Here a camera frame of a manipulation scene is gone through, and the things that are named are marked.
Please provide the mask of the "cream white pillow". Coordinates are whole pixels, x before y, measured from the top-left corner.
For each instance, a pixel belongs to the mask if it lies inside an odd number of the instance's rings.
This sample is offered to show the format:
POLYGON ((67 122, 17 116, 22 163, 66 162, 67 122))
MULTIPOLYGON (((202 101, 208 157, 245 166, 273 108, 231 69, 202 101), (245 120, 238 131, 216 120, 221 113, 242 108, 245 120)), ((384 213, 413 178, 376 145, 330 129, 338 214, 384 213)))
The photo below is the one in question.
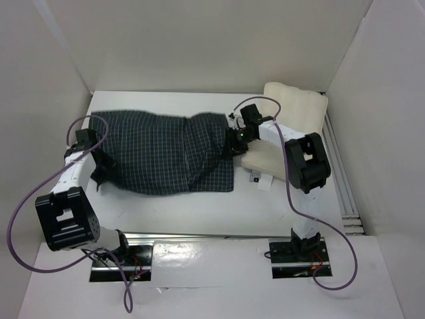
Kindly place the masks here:
MULTIPOLYGON (((279 82, 268 82, 263 95, 278 101, 282 107, 277 122, 305 134, 322 134, 328 106, 328 98, 318 92, 286 86, 279 82)), ((285 178, 282 151, 269 142, 255 140, 241 158, 245 169, 285 178)))

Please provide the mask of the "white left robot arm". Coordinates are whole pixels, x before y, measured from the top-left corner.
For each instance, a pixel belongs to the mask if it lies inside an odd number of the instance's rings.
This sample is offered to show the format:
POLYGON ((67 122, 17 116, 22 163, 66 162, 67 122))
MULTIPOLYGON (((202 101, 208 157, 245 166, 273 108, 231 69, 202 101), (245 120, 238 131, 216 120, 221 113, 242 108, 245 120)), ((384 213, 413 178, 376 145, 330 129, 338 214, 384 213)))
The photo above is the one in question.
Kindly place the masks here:
POLYGON ((117 172, 117 164, 108 154, 100 148, 90 149, 98 141, 94 130, 76 131, 76 143, 64 155, 67 168, 49 194, 37 197, 35 208, 50 250, 106 248, 114 264, 124 265, 131 257, 126 236, 100 225, 86 195, 89 181, 99 187, 117 172))

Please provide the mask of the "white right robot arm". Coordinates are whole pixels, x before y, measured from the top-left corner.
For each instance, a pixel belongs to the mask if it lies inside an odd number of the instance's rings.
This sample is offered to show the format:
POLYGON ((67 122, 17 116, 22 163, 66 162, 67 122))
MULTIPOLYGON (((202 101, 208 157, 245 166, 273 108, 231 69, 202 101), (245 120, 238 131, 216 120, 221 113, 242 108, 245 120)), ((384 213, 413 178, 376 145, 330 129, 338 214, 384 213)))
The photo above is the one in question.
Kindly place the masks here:
POLYGON ((248 151, 254 140, 269 142, 282 151, 284 157, 287 194, 297 193, 300 209, 292 200, 288 203, 296 217, 291 229, 291 256, 303 261, 319 246, 318 199, 321 190, 331 175, 325 148, 318 133, 305 134, 263 116, 255 104, 241 109, 244 126, 226 130, 224 157, 239 156, 248 151))

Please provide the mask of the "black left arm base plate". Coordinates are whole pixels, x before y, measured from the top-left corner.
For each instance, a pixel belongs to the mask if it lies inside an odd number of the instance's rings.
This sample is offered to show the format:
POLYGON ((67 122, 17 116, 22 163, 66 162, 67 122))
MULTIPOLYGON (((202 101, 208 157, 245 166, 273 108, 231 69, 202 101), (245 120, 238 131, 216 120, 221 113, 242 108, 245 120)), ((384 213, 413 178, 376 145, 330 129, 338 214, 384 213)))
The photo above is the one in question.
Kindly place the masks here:
MULTIPOLYGON (((121 282, 122 276, 111 256, 105 253, 90 258, 90 282, 121 282)), ((126 280, 149 282, 153 260, 153 244, 129 246, 128 254, 118 257, 126 280)))

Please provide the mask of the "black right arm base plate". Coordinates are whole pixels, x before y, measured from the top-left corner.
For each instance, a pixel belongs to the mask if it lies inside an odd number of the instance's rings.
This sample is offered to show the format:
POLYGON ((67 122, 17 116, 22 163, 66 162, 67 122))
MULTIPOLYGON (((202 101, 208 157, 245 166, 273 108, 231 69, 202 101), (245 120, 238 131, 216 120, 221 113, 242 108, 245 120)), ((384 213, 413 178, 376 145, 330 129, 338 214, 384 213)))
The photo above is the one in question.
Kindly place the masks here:
POLYGON ((308 278, 317 270, 316 277, 333 276, 327 246, 322 239, 310 252, 297 255, 289 239, 269 239, 264 257, 271 262, 272 278, 308 278))

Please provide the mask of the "dark plaid pillowcase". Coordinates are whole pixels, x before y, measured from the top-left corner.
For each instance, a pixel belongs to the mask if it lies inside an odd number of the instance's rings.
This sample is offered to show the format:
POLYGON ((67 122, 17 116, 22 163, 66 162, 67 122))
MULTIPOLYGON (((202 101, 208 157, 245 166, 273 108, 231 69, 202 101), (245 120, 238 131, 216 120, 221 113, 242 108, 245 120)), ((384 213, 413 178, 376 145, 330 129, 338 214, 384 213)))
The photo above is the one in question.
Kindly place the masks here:
POLYGON ((231 192, 234 164, 222 155, 228 122, 223 114, 165 116, 137 110, 93 113, 88 127, 116 161, 110 183, 144 195, 231 192))

